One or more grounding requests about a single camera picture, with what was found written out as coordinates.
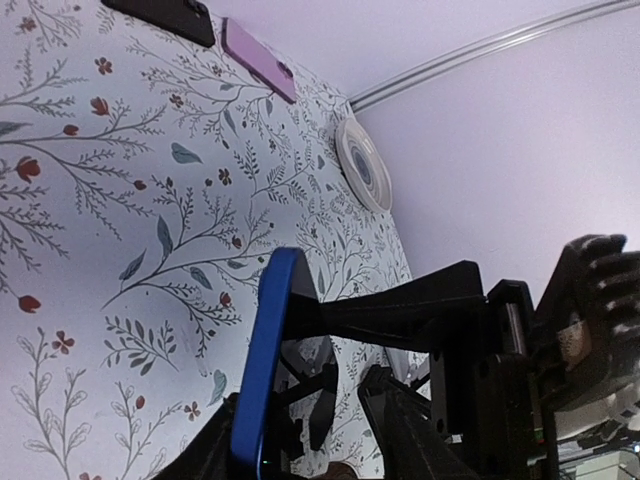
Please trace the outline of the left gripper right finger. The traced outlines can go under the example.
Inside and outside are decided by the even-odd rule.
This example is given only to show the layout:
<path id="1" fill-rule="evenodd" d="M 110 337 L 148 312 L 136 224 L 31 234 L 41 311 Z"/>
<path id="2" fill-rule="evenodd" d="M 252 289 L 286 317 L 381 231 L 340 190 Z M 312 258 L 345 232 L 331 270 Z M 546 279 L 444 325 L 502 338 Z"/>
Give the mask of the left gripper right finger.
<path id="1" fill-rule="evenodd" d="M 472 370 L 448 372 L 444 387 L 436 398 L 444 399 L 451 413 L 463 415 L 462 445 L 456 448 L 438 431 L 426 398 L 395 379 L 391 368 L 375 365 L 365 375 L 358 397 L 380 447 L 386 479 L 495 477 L 495 413 L 480 395 Z"/>

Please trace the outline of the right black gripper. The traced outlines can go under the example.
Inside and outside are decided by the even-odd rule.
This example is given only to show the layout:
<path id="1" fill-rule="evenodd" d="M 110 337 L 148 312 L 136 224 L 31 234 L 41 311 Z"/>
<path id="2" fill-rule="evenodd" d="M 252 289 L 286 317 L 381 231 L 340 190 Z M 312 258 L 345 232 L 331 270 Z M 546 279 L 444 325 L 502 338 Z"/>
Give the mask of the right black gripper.
<path id="1" fill-rule="evenodd" d="M 639 255 L 576 239 L 533 302 L 463 260 L 392 289 L 320 303 L 292 294 L 287 338 L 430 350 L 432 422 L 482 479 L 557 479 L 560 417 L 639 378 Z"/>

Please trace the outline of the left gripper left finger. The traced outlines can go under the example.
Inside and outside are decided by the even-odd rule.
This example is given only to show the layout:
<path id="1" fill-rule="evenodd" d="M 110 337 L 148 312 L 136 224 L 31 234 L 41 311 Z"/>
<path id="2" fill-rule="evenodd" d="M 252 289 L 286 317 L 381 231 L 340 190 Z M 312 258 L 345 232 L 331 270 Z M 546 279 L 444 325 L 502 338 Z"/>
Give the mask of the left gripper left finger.
<path id="1" fill-rule="evenodd" d="M 223 399 L 215 414 L 187 447 L 153 480 L 226 480 L 238 394 Z"/>

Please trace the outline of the blue phone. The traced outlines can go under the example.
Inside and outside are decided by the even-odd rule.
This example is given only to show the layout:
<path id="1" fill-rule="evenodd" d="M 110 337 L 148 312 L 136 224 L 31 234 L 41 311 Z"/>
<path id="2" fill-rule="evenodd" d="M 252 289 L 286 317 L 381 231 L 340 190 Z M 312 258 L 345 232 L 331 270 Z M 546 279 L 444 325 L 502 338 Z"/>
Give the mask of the blue phone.
<path id="1" fill-rule="evenodd" d="M 300 249 L 279 247 L 261 274 L 258 306 L 231 430 L 231 477 L 262 477 L 266 421 L 289 296 L 296 275 L 305 265 Z"/>

